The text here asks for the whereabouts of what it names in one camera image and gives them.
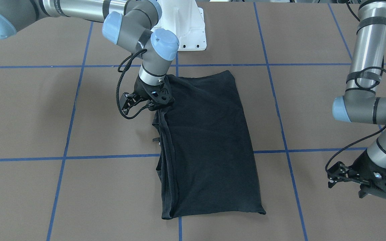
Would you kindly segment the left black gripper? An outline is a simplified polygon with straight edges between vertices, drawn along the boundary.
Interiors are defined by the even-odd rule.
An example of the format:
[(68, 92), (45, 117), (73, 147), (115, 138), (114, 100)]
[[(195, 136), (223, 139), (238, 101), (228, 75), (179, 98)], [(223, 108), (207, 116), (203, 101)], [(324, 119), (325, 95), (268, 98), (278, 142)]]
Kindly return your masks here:
[(376, 184), (381, 181), (381, 167), (375, 164), (367, 151), (363, 151), (351, 166), (338, 161), (327, 170), (328, 188), (337, 183), (351, 182), (353, 178)]

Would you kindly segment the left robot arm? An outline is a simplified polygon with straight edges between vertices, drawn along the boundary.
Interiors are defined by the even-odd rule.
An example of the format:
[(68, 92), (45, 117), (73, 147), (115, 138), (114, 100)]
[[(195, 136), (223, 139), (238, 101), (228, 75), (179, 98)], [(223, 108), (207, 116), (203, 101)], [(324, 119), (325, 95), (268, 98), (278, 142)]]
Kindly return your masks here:
[(361, 192), (386, 194), (386, 0), (364, 0), (358, 8), (352, 63), (343, 96), (334, 99), (332, 114), (342, 122), (382, 125), (377, 139), (351, 166), (325, 166), (328, 187), (356, 182)]

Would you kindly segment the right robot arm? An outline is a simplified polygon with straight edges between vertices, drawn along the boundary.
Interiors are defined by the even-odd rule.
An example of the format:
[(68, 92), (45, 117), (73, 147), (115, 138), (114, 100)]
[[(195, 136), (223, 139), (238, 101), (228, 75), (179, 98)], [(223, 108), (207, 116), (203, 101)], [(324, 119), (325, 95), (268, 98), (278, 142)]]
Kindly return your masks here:
[(40, 19), (67, 17), (101, 22), (102, 34), (113, 44), (129, 51), (126, 67), (135, 58), (142, 64), (133, 93), (120, 93), (116, 102), (127, 116), (130, 108), (147, 101), (145, 108), (155, 111), (173, 104), (166, 75), (179, 48), (177, 36), (166, 29), (153, 29), (162, 17), (156, 0), (0, 0), (0, 39), (14, 36)]

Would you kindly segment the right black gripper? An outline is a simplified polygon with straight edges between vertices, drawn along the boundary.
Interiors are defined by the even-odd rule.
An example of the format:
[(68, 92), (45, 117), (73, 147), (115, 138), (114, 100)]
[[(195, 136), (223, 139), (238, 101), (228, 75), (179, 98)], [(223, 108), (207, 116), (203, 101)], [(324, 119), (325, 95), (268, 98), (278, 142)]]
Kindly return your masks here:
[(159, 85), (145, 83), (138, 75), (134, 85), (134, 93), (124, 92), (119, 95), (122, 112), (129, 112), (131, 108), (144, 102), (144, 100), (140, 100), (140, 96), (146, 100), (157, 100), (162, 96), (161, 88)]

